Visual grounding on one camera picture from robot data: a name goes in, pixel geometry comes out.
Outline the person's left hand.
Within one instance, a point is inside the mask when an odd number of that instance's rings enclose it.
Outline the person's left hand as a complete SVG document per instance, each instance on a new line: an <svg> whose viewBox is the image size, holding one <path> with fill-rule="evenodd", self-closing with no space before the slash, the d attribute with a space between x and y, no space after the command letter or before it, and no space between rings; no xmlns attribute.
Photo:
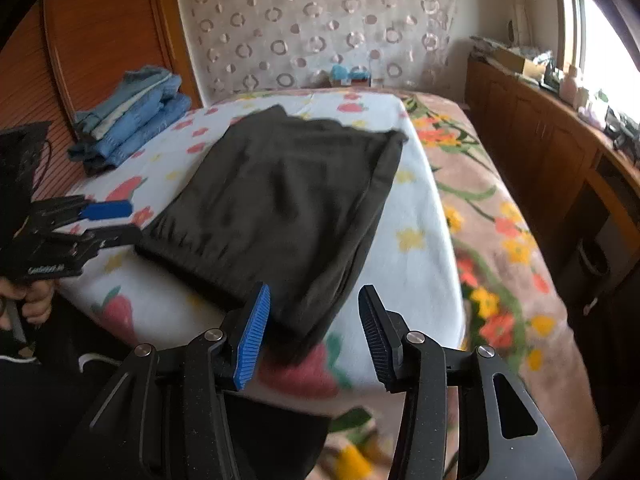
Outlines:
<svg viewBox="0 0 640 480"><path fill-rule="evenodd" d="M27 322L41 325L50 318L54 281L38 281L29 285L17 285L1 278L1 299L23 301L23 316Z"/></svg>

